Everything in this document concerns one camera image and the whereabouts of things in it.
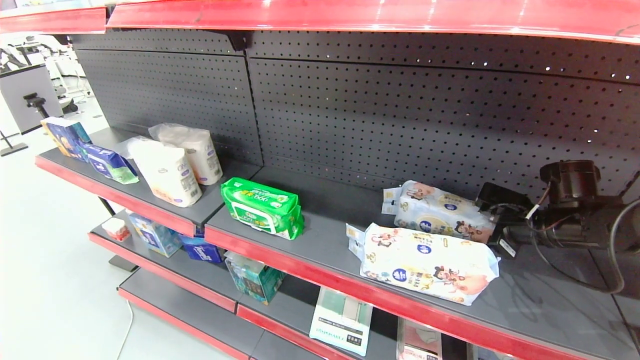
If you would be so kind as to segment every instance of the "store shelf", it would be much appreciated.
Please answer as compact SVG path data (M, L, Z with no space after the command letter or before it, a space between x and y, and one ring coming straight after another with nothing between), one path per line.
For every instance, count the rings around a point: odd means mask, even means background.
M301 347L297 347L283 338L265 331L255 347L251 359L254 360L320 360L318 357Z
M141 268L235 313L242 293L236 289L223 263L211 264L193 260L182 249L167 258L147 248L124 211L115 217L125 221L131 232L130 237L123 242L116 241L101 226L97 226L89 233L89 239Z
M117 5L109 28L437 31L638 44L635 0L174 0Z
M90 138L96 145L112 148L115 144L137 135L110 127L91 134ZM188 208L179 208L158 199L151 193L149 185L142 177L136 184L122 185L107 179L90 164L62 155L57 148L37 156L36 166L180 233L194 234L194 224L203 225L222 206L219 184L234 176L250 178L260 169L256 165L234 160L220 161L225 176L217 184L203 187L202 197Z
M528 246L517 260L501 262L500 277L473 306L461 306L359 276L344 224L390 225L392 217L379 214L380 192L271 167L252 180L300 196L303 235L289 241L261 233L234 221L223 209L208 221L207 241L515 357L640 357L611 296L560 278ZM587 252L555 249L547 257L583 280L602 282Z
M73 1L50 5L1 11L0 33L104 34L107 14L104 6L73 8L77 6Z
M394 359L397 317L375 309L367 356L363 357L309 338L320 287L288 275L268 306L243 295L237 315L325 359Z
M119 287L120 296L236 359L248 359L261 328L164 279L138 270Z

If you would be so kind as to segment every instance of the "white floor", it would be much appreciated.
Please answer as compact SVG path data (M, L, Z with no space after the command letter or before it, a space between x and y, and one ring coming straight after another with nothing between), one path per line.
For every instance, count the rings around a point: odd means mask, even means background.
M108 126L93 118L102 115L94 97L78 100L82 113L68 118L89 134ZM108 213L95 195L35 167L35 156L54 147L42 129L10 141L29 148L0 158L1 357L114 360L129 324L116 286L129 273L86 235ZM133 309L120 359L230 359Z

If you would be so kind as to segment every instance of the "product package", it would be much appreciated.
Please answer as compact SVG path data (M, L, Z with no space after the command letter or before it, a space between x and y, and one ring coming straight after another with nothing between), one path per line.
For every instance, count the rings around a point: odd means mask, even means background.
M491 351L473 344L468 344L468 354L469 360L518 360L511 355Z
M370 304L321 287L309 337L366 356L372 312Z
M235 252L227 251L225 257L225 263L237 289L269 305L286 274Z
M128 155L136 161L156 197L186 208L202 196L184 149L141 136L126 142Z
M397 360L442 360L442 334L428 326L398 318Z
M151 250L168 258L182 247L178 233L142 215L127 210L127 215L140 238Z
M91 139L80 122L60 117L47 117L40 123L56 143L60 152L74 159L89 161L83 144L91 143Z
M156 140L182 147L186 151L187 160L198 183L212 185L222 177L222 168L209 130L178 124L160 124L150 127L149 133Z
M499 276L483 243L376 224L347 229L364 245L360 275L371 279L469 306Z
M191 259L202 260L209 263L221 263L224 261L223 255L225 250L204 241L204 232L201 229L196 229L194 237L180 233L178 233L178 237L180 238L180 242L182 242L184 250L186 250Z
M471 200L415 181L383 193L382 213L395 215L396 226L487 243L495 224L478 210Z
M222 184L221 193L231 217L256 230L288 240L304 230L305 220L296 194L239 177Z
M133 184L140 181L138 173L127 159L115 151L92 144L84 144L83 147L87 153L89 164L100 174L118 181L120 184Z
M119 218L110 218L102 223L102 228L110 237L112 237L112 239L116 241L124 241L129 237L129 235L131 235L129 228L127 228L127 224L125 224L124 220Z

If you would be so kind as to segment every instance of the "pegboard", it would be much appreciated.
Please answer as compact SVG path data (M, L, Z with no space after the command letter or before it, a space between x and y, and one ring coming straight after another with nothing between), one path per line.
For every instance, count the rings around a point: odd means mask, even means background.
M204 30L137 29L104 35L71 36L75 50L161 51L210 55L239 55L227 36Z
M256 31L252 58L533 72L640 84L640 47L518 35Z
M414 179L474 197L489 181L532 198L554 161L594 160L609 195L640 168L635 85L325 61L249 68L266 163L290 158L289 168L377 189L379 178Z
M78 50L109 124L177 122L208 129L223 154L262 164L244 57Z

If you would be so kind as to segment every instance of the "green wet wipes pack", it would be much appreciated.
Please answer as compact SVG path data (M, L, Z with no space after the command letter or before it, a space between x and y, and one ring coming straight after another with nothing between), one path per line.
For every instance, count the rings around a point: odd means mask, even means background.
M296 194L239 177L222 184L221 194L231 217L256 230L293 240L305 227Z

